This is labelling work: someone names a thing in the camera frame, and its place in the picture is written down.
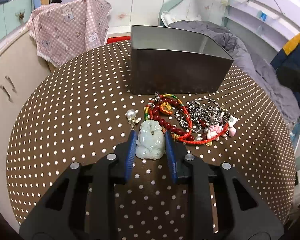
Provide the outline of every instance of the drawer handle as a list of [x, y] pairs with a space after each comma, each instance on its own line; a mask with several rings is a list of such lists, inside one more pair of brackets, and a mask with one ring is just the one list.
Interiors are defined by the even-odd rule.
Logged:
[[6, 80], [9, 81], [10, 85], [12, 85], [12, 91], [16, 93], [17, 91], [16, 91], [16, 88], [14, 87], [14, 84], [11, 81], [11, 78], [9, 76], [5, 76], [5, 78], [6, 78]]
[[20, 24], [22, 24], [23, 18], [25, 17], [25, 10], [23, 10], [23, 12], [15, 13], [14, 15], [18, 17], [18, 21], [20, 22]]
[[10, 97], [8, 91], [6, 90], [6, 88], [3, 85], [0, 85], [0, 88], [7, 94], [9, 101], [12, 102], [11, 97]]

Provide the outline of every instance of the gray rectangular container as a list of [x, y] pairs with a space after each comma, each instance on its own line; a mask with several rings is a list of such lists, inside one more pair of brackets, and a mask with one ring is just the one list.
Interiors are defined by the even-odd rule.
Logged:
[[208, 36], [169, 27], [131, 27], [133, 94], [215, 93], [233, 58]]

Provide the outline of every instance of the orange charm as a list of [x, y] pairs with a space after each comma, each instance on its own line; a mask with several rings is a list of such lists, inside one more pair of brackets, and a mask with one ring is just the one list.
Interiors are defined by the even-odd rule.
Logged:
[[172, 115], [172, 106], [170, 106], [170, 104], [168, 102], [163, 102], [160, 106], [159, 106], [160, 112], [163, 114], [167, 114], [167, 115]]

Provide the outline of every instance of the polka dot tablecloth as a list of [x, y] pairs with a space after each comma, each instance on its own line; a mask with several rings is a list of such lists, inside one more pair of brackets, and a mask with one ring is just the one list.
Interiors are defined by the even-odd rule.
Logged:
[[[135, 109], [141, 120], [151, 98], [130, 93], [129, 65], [128, 41], [90, 50], [48, 76], [25, 103], [7, 152], [8, 191], [19, 223], [70, 163], [94, 163], [128, 139], [125, 112]], [[187, 150], [207, 163], [229, 162], [283, 222], [294, 192], [294, 154], [289, 131], [266, 93], [231, 67], [215, 94], [178, 96], [183, 103], [211, 97], [239, 119], [234, 137]], [[187, 186], [172, 183], [165, 155], [134, 162], [132, 179], [115, 186], [119, 239], [187, 239]]]

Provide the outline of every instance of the silver chain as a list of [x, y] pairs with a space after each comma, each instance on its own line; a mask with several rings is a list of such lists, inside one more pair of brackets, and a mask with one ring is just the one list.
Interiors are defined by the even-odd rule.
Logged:
[[[216, 106], [207, 106], [207, 108], [204, 108], [200, 103], [200, 101], [204, 100], [210, 101]], [[219, 104], [212, 98], [200, 98], [192, 100], [188, 104], [188, 112], [190, 114], [192, 123], [197, 127], [197, 129], [192, 129], [194, 133], [199, 133], [202, 129], [202, 125], [199, 122], [199, 119], [205, 121], [207, 123], [207, 126], [217, 124], [225, 125], [230, 119], [230, 113], [223, 107], [220, 107]], [[174, 113], [174, 116], [179, 121], [179, 124], [182, 128], [189, 128], [186, 121], [186, 116], [184, 115], [182, 109], [178, 109]]]

